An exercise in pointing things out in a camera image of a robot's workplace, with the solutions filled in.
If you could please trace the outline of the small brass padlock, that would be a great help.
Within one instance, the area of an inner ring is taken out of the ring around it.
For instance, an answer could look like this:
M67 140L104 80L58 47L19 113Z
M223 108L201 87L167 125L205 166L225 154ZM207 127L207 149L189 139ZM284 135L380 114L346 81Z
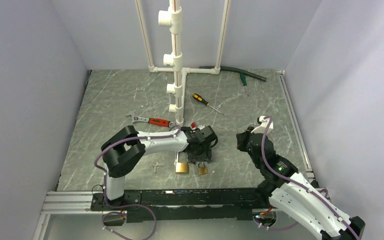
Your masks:
M204 162L199 162L197 164L197 167L198 167L199 175L206 175L206 174L208 174L208 168L207 168L207 166L205 165Z

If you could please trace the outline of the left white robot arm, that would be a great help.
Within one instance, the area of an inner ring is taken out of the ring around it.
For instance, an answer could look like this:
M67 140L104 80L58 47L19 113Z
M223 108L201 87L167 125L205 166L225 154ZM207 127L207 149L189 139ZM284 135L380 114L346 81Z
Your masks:
M140 159L156 153L186 153L189 163L209 162L218 137L209 125L201 128L175 125L164 132L144 132L128 125L101 146L96 160L104 166L104 204L111 210L124 203L125 178Z

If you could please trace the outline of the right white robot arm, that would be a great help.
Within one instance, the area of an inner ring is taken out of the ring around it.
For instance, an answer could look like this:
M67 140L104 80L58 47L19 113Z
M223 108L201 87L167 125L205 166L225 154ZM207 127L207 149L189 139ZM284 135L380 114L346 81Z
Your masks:
M237 149L246 152L264 177L255 189L256 203L283 211L318 240L360 240L366 223L333 205L298 168L277 154L274 144L254 127L236 134Z

